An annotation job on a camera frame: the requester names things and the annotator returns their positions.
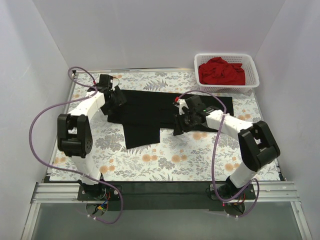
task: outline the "table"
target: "table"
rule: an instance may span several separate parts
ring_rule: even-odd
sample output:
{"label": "table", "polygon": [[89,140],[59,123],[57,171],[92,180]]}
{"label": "table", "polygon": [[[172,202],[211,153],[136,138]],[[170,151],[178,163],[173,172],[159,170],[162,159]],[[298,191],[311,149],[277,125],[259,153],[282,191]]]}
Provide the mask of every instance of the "table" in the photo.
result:
{"label": "table", "polygon": [[[126,71],[109,73],[117,77],[119,87],[126,90],[184,93],[198,90],[192,71]],[[99,73],[93,76],[99,79]],[[87,85],[92,79],[80,73],[78,81]],[[83,97],[87,89],[76,85],[72,99]],[[261,119],[257,100],[252,90],[246,93],[217,93],[233,98],[234,116],[257,122]],[[69,110],[79,103],[72,103]],[[160,143],[126,150],[121,124],[107,122],[107,116],[97,112],[90,122],[94,145],[95,166],[106,181],[210,181],[215,132],[188,132],[173,136],[172,129],[160,130]],[[73,162],[59,150],[54,151],[53,164],[60,168],[76,169]],[[216,181],[224,181],[241,163],[237,140],[221,134],[215,160]],[[78,174],[53,169],[50,181],[76,181]],[[260,181],[279,181],[276,163],[266,165],[256,176]]]}

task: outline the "red fabric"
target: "red fabric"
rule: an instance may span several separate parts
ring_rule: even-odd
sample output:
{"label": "red fabric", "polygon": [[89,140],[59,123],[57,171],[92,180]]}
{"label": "red fabric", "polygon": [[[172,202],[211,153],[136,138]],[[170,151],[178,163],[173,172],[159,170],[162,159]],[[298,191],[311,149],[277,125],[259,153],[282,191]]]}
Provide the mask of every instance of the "red fabric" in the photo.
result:
{"label": "red fabric", "polygon": [[199,66],[199,81],[210,85],[246,85],[242,63],[228,63],[221,57],[211,58]]}

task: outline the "wall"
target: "wall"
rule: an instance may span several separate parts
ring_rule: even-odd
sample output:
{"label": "wall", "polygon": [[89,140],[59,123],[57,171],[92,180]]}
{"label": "wall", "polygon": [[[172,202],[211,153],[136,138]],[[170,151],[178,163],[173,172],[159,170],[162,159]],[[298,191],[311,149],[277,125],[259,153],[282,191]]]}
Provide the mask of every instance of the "wall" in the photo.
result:
{"label": "wall", "polygon": [[255,56],[285,0],[33,0],[68,65],[194,68],[197,53]]}
{"label": "wall", "polygon": [[[68,66],[31,0],[0,0],[0,239],[20,239],[36,181],[46,169],[28,142],[32,119],[66,99]],[[35,126],[34,144],[49,161],[60,109]]]}
{"label": "wall", "polygon": [[313,239],[320,239],[320,2],[287,0],[255,58],[257,97]]}

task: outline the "purple cable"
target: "purple cable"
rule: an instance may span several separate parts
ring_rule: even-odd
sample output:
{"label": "purple cable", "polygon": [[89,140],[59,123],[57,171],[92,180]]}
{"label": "purple cable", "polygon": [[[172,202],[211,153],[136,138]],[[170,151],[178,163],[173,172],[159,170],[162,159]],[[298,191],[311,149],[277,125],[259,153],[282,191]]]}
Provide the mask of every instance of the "purple cable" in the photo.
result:
{"label": "purple cable", "polygon": [[[209,94],[210,96],[212,96],[213,98],[215,98],[223,107],[223,113],[226,114],[227,113],[227,107],[226,105],[216,96],[214,96],[212,93],[210,92],[206,92],[206,91],[202,91],[202,90],[190,90],[190,91],[186,91],[185,93],[181,94],[178,98],[182,98],[184,95],[188,94],[188,93],[191,93],[191,92],[199,92],[199,93],[204,93],[204,94]],[[214,141],[214,145],[213,145],[213,153],[212,153],[212,162],[211,162],[211,175],[212,175],[212,185],[213,185],[213,190],[214,190],[214,193],[216,195],[216,197],[221,201],[221,202],[230,202],[232,200],[234,200],[235,198],[237,198],[246,188],[247,186],[252,182],[252,181],[249,181],[247,182],[240,190],[238,193],[236,193],[233,197],[231,198],[228,198],[228,199],[223,199],[222,197],[220,197],[219,193],[218,193],[218,190],[217,190],[217,185],[216,185],[216,180],[215,180],[215,160],[216,160],[216,151],[217,151],[217,147],[218,147],[218,139],[219,139],[219,136],[221,134],[221,131],[222,131],[222,127],[223,127],[223,124],[224,124],[224,120],[225,120],[225,115],[222,115],[222,118],[221,118],[221,122],[220,122],[220,126],[219,126],[219,129],[218,129],[218,132],[216,133],[216,137],[215,137],[215,141]],[[259,184],[258,184],[258,180],[255,179],[255,181],[257,182],[257,194],[256,194],[256,199],[252,205],[252,207],[248,210],[248,212],[246,212],[246,214],[243,214],[242,216],[246,216],[252,209],[253,207],[256,205],[257,203],[257,200],[258,200],[258,196],[259,196],[259,191],[260,191],[260,187],[259,187]]]}
{"label": "purple cable", "polygon": [[86,178],[88,178],[88,179],[90,179],[90,180],[92,180],[92,181],[94,181],[94,182],[97,182],[97,183],[100,183],[100,184],[104,184],[104,185],[106,185],[106,186],[108,186],[108,187],[113,188],[114,190],[116,190],[116,191],[119,193],[120,202],[121,202],[121,207],[120,207],[120,213],[119,213],[119,215],[116,217],[115,220],[113,220],[113,221],[105,221],[105,220],[103,220],[103,219],[101,219],[101,218],[94,217],[94,216],[90,215],[90,217],[95,218],[95,220],[98,220],[98,221],[100,221],[100,222],[102,222],[102,223],[104,223],[104,224],[114,224],[114,223],[116,223],[116,222],[119,220],[119,218],[121,217],[121,215],[122,215],[122,213],[123,213],[123,209],[124,209],[124,200],[123,200],[123,197],[122,197],[121,192],[120,192],[115,186],[111,185],[110,183],[107,183],[107,182],[104,182],[104,181],[100,181],[100,180],[98,180],[98,179],[95,179],[95,178],[93,178],[93,177],[91,177],[91,176],[89,176],[89,175],[84,174],[83,172],[80,172],[80,171],[77,171],[77,170],[72,170],[72,169],[66,169],[66,168],[62,168],[62,167],[57,167],[57,166],[53,166],[53,165],[50,165],[50,164],[46,163],[45,161],[43,161],[43,160],[37,155],[37,153],[36,153],[36,151],[35,151],[35,148],[34,148],[34,145],[33,145],[33,142],[32,142],[32,131],[33,131],[33,129],[34,129],[35,123],[36,123],[36,121],[38,120],[38,118],[39,118],[42,114],[44,114],[46,111],[48,111],[48,110],[50,110],[50,109],[53,109],[53,108],[55,108],[55,107],[62,106],[62,105],[66,105],[66,104],[71,104],[71,103],[83,101],[83,100],[89,99],[89,98],[91,98],[91,97],[93,97],[94,95],[97,94],[98,89],[97,89],[96,87],[82,84],[82,83],[77,82],[76,80],[73,79],[72,74],[70,74],[70,73],[71,73],[71,70],[73,70],[73,69],[81,69],[81,70],[85,71],[85,72],[93,79],[93,82],[95,82],[94,76],[92,76],[91,73],[89,73],[87,70],[85,70],[84,68],[79,67],[79,66],[70,67],[69,70],[68,70],[68,76],[69,76],[69,78],[71,79],[71,81],[73,81],[75,84],[78,84],[78,85],[80,85],[80,86],[82,86],[82,87],[94,89],[94,93],[91,94],[90,96],[86,96],[86,97],[83,97],[83,98],[80,98],[80,99],[77,99],[77,100],[71,100],[71,101],[66,101],[66,102],[58,103],[58,104],[49,106],[49,107],[47,107],[46,109],[42,110],[42,111],[34,118],[34,120],[33,120],[32,123],[31,123],[30,129],[29,129],[29,145],[30,145],[30,149],[31,149],[31,152],[32,152],[32,154],[34,155],[34,157],[35,157],[41,164],[47,166],[48,168],[57,169],[57,170],[60,170],[60,171],[71,172],[71,173],[75,173],[75,174],[80,174],[80,175],[82,175],[82,176],[84,176],[84,177],[86,177]]}

